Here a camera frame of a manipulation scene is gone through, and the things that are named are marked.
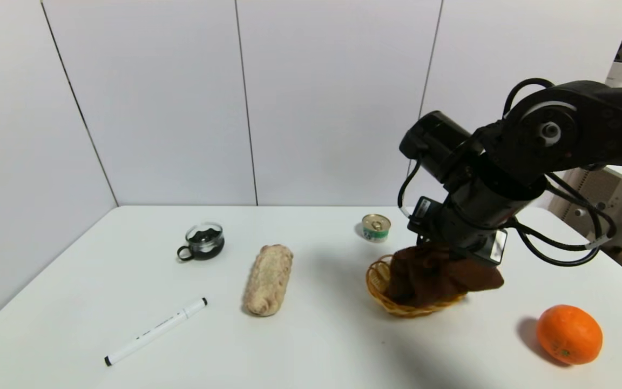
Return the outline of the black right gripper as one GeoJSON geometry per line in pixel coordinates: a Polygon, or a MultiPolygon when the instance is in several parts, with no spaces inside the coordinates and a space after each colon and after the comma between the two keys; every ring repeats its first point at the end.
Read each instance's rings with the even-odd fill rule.
{"type": "Polygon", "coordinates": [[[498,265],[504,243],[499,244],[497,237],[507,219],[506,199],[486,185],[463,185],[449,194],[434,227],[459,256],[498,265]]]}

